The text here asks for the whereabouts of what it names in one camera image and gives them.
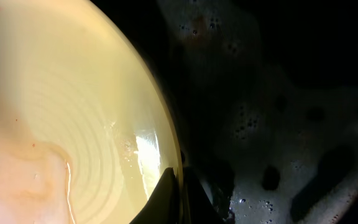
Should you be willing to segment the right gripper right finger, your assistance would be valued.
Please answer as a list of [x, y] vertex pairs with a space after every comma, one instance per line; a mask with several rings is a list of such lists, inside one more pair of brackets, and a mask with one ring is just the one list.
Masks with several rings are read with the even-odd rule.
[[224, 224], [222, 218], [211, 205], [193, 169], [184, 168], [183, 175], [183, 223]]

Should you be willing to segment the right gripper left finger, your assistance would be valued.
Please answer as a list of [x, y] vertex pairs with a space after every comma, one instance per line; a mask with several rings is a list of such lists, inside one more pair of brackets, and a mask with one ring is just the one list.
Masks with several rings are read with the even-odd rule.
[[179, 216], [179, 188], [171, 167], [166, 168], [152, 195], [130, 224], [176, 224]]

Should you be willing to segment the yellow plate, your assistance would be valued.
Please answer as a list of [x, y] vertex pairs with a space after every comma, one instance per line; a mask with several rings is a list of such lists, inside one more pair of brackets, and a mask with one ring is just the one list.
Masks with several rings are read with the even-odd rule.
[[181, 155], [149, 68], [92, 2], [0, 0], [0, 223], [130, 223]]

